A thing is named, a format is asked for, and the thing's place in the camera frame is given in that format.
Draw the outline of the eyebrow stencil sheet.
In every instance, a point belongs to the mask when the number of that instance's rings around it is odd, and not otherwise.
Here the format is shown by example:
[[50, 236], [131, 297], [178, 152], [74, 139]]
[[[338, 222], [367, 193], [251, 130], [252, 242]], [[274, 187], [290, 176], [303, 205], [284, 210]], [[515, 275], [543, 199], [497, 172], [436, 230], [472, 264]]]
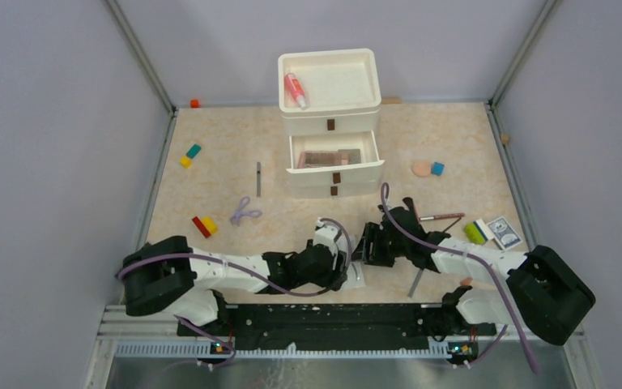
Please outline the eyebrow stencil sheet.
[[347, 269], [347, 279], [344, 281], [341, 290], [358, 289], [366, 286], [364, 272], [361, 261], [352, 261]]

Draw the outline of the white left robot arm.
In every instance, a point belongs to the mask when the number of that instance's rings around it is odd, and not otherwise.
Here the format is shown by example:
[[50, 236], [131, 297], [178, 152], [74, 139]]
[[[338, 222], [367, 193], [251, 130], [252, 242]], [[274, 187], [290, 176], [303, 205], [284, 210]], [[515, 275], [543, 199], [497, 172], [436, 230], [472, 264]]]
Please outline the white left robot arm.
[[235, 256], [198, 250], [184, 236], [173, 236], [125, 257], [117, 279], [130, 317], [164, 312], [217, 335], [228, 321], [224, 290], [311, 297], [300, 287], [313, 284], [320, 293], [336, 291], [350, 254], [345, 238], [316, 238], [301, 252]]

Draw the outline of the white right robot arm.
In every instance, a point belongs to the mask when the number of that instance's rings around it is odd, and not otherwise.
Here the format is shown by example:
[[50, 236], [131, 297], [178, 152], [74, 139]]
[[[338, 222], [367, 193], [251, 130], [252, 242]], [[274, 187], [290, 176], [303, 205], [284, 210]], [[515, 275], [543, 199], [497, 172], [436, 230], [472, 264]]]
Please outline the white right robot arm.
[[552, 248], [497, 250], [447, 232], [427, 233], [405, 207], [368, 222], [355, 253], [367, 265], [393, 267], [405, 258], [420, 270], [500, 284], [501, 289], [447, 293], [452, 306], [442, 312], [442, 322], [454, 334], [474, 324], [521, 324], [541, 340], [562, 345], [596, 303], [592, 290]]

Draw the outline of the white drawer organizer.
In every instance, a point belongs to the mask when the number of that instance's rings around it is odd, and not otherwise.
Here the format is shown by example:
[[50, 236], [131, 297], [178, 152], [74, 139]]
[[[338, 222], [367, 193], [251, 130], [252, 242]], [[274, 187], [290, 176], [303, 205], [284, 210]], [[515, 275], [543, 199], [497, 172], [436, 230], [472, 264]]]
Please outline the white drawer organizer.
[[[292, 196], [307, 199], [370, 195], [381, 183], [385, 161], [376, 132], [381, 91], [374, 52], [340, 49], [286, 53], [278, 59], [279, 110], [288, 137], [286, 168]], [[284, 84], [294, 73], [305, 90], [302, 110]], [[360, 164], [298, 169], [304, 151], [360, 149]]]

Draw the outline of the pink spray bottle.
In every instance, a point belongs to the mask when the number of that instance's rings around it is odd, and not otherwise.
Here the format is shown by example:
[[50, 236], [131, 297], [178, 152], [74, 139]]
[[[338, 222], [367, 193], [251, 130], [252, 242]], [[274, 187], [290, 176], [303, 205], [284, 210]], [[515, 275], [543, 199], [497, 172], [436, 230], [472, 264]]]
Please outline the pink spray bottle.
[[283, 81], [292, 99], [302, 110], [306, 110], [309, 106], [306, 100], [305, 90], [301, 86], [300, 80], [297, 76], [294, 73], [287, 73], [284, 76]]

